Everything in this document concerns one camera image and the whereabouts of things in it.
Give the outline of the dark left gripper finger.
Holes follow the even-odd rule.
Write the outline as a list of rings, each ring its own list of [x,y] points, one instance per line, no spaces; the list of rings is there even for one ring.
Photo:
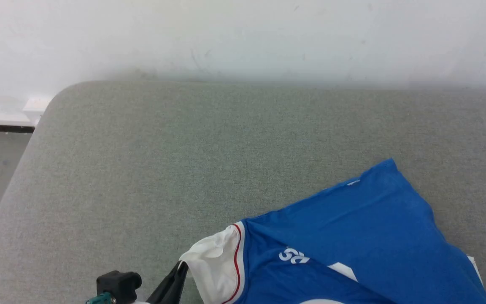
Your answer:
[[[147,298],[146,302],[149,304],[179,304],[188,270],[187,263],[179,261]]]

